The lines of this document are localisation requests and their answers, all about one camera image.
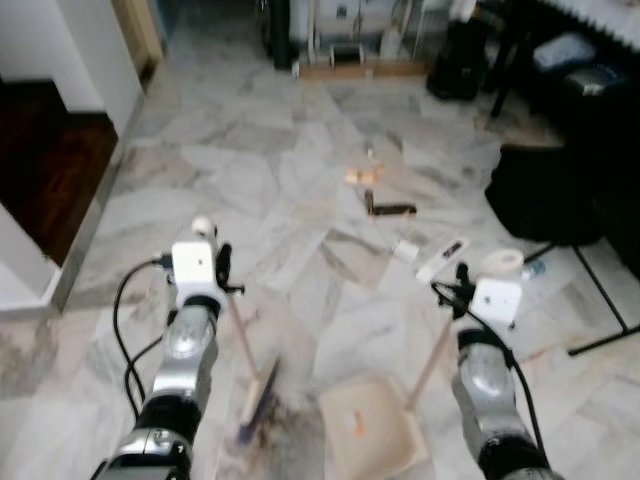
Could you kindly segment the dark flat wrapper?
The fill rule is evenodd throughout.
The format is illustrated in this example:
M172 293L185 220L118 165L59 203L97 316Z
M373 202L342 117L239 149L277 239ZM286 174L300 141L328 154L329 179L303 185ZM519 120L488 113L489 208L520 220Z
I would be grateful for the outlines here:
M380 216L411 216L417 212L417 207L413 204L385 204L375 200L374 192L371 189L365 189L364 204L367 215L371 218L380 218Z

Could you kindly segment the wooden workbench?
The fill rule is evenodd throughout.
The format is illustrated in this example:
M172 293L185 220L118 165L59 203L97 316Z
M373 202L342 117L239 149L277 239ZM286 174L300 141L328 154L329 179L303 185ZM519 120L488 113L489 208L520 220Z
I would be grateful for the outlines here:
M293 0L291 41L303 64L430 64L467 0Z

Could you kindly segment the beige long-handled dustpan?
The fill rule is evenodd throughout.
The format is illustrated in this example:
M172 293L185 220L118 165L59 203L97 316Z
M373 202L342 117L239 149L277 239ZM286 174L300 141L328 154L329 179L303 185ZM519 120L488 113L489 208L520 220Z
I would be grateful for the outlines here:
M522 285L518 278L522 259L513 250L495 251L479 270L470 270L472 282L493 278ZM456 374L460 357L453 332L456 321L447 307L440 307L439 315L442 326L411 383L393 372L362 372L317 398L326 447L340 480L390 480L428 460L428 435L419 415L421 397L449 358Z

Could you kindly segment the long cardboard box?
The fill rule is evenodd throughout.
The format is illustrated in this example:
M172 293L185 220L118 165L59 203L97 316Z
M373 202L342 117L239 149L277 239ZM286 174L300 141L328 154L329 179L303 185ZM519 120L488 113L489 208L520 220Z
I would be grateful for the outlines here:
M378 77L428 76L431 65L416 61L372 61L362 64L303 64L294 63L291 73L294 78L306 81L344 81L344 79L371 79Z

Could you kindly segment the white paper packet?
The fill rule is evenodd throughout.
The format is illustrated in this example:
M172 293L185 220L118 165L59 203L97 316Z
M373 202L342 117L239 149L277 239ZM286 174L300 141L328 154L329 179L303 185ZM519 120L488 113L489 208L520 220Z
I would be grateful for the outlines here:
M424 262L415 273L415 279L422 284L430 284L440 271L451 265L463 250L466 250L470 238L458 237L445 242L445 246L434 255L428 257L428 261Z

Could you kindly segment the beige broom dark bristles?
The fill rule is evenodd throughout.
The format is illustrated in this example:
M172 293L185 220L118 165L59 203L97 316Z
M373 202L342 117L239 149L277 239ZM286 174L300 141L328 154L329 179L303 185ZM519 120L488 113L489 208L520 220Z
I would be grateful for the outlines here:
M206 216L197 216L192 221L191 230L197 237L206 239L216 248L216 256L220 250L221 244L218 239L218 227L214 221ZM248 339L248 330L246 321L241 315L241 308L237 301L242 294L227 294L227 307L229 308L230 317L232 317L234 329L241 347L244 361L250 374L250 388L247 390L246 403L241 411L241 419L239 419L239 430L237 433L237 443L248 447L262 435L266 422L270 417L270 412L275 406L276 397L274 387L276 375L279 371L279 356L270 357L264 366L259 365L259 361L253 356L253 349Z

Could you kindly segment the dark rolled mat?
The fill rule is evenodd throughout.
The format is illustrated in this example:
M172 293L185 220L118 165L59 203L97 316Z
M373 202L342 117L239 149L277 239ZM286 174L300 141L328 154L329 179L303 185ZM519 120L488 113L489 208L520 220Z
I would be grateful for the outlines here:
M264 38L271 64L276 70L291 70L293 45L291 41L293 0L262 0Z

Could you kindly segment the beige louvered door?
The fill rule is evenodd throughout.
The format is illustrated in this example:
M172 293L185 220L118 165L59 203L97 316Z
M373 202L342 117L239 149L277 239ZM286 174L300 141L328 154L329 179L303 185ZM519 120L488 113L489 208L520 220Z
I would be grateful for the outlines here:
M157 0L110 0L125 46L146 90L165 61L163 26Z

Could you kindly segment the dark wooden staircase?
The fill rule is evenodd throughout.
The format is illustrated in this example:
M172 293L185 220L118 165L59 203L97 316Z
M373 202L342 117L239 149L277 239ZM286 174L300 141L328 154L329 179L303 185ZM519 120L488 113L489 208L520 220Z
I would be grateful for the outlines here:
M68 111L50 79L0 78L0 205L63 268L118 142L104 111Z

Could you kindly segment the black metal stand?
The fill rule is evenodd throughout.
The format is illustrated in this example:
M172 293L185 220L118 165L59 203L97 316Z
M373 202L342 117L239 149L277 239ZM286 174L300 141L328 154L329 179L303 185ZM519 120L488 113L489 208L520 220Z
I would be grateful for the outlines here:
M515 333L526 347L586 355L639 333L640 284L608 242L543 246L520 271Z

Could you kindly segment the black bag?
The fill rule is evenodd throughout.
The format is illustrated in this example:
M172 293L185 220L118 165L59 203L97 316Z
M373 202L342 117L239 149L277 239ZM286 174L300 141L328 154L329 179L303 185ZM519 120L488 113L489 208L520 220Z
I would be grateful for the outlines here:
M512 237L562 246L603 237L571 148L507 143L499 154L485 198Z

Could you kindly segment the clear plastic packaging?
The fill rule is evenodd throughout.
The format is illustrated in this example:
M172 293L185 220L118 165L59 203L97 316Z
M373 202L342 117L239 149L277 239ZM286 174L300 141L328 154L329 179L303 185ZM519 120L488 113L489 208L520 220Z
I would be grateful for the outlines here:
M392 255L398 260L412 264L416 257L419 256L419 252L419 244L407 241L407 239L398 239L394 244Z

